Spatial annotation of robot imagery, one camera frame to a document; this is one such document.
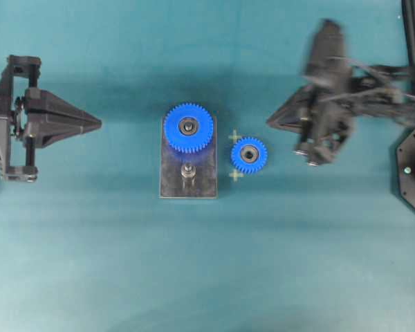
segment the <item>bolt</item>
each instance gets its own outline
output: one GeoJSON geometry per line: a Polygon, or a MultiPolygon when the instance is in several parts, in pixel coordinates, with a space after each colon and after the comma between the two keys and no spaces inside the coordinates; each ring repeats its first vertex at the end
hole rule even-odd
{"type": "Polygon", "coordinates": [[[181,165],[181,175],[183,178],[193,178],[196,173],[195,166],[192,166],[190,163],[185,163],[181,165]]]}

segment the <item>black mechanical assembly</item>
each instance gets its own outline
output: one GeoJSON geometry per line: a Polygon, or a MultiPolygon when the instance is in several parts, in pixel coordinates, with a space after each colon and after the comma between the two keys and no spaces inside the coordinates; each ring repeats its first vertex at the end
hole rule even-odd
{"type": "Polygon", "coordinates": [[[162,119],[160,197],[217,197],[216,119],[203,107],[182,104],[162,119]]]}
{"type": "Polygon", "coordinates": [[[102,122],[49,91],[38,89],[42,62],[38,57],[10,55],[0,80],[0,174],[9,181],[34,182],[35,149],[99,129],[102,122]],[[25,96],[13,100],[14,77],[28,79],[25,96]],[[23,112],[26,123],[23,124],[23,112]],[[11,137],[26,148],[26,164],[12,166],[11,137]]]}
{"type": "Polygon", "coordinates": [[[267,124],[299,134],[294,152],[308,165],[332,163],[353,133],[356,116],[391,118],[415,127],[415,95],[393,83],[415,80],[414,66],[365,66],[346,56],[341,27],[330,20],[315,35],[304,77],[308,80],[267,124]],[[355,76],[355,70],[364,75],[355,76]]]}

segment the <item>teal table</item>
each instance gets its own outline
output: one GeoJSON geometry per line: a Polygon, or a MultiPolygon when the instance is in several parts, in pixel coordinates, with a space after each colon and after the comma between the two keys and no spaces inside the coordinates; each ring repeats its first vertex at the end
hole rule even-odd
{"type": "Polygon", "coordinates": [[[399,0],[0,0],[0,72],[39,56],[40,87],[103,121],[38,151],[35,184],[0,181],[0,332],[415,332],[403,129],[358,119],[310,168],[265,125],[325,17],[352,57],[407,63],[399,0]],[[158,198],[160,118],[187,101],[218,118],[217,200],[158,198]],[[234,129],[269,153],[237,181],[234,129]]]}

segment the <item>small blue gear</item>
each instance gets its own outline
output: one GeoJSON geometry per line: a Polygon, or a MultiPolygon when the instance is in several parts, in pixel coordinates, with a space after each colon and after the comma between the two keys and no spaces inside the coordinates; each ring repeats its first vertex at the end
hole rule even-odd
{"type": "Polygon", "coordinates": [[[268,150],[256,138],[246,137],[235,143],[230,157],[236,169],[251,174],[258,172],[266,164],[268,150]]]}

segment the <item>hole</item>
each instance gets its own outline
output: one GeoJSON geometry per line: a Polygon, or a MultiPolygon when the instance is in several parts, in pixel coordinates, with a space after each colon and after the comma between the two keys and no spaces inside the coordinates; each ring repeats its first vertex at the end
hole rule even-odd
{"type": "Polygon", "coordinates": [[[254,154],[251,151],[247,151],[244,156],[246,157],[246,159],[252,159],[254,158],[254,154]]]}
{"type": "Polygon", "coordinates": [[[199,123],[193,118],[183,118],[178,124],[178,128],[183,135],[191,136],[199,130],[199,123]]]}

